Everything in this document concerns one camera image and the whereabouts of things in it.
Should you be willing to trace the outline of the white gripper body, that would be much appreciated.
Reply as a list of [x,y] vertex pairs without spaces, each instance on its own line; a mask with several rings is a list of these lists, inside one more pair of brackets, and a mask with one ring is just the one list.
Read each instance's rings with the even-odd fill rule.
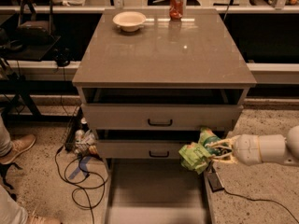
[[257,135],[242,134],[234,145],[233,153],[238,161],[246,165],[255,165],[261,162],[260,147]]

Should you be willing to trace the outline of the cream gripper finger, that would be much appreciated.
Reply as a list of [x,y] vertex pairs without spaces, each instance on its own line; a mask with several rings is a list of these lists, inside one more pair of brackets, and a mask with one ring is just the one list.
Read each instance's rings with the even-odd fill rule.
[[221,139],[219,141],[208,143],[206,146],[211,148],[226,148],[226,149],[232,149],[236,140],[239,138],[239,136],[234,136],[231,138],[225,138]]
[[235,164],[237,163],[236,157],[232,153],[226,153],[224,155],[216,156],[212,155],[210,157],[214,162],[221,162],[225,164]]

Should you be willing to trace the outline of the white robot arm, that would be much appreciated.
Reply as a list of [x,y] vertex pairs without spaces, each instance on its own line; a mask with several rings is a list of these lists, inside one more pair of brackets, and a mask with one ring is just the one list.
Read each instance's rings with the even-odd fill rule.
[[[285,166],[299,165],[299,126],[292,127],[286,136],[281,134],[241,134],[232,138],[206,144],[207,147],[229,149],[229,160],[246,165],[277,163]],[[224,162],[220,156],[214,160]]]

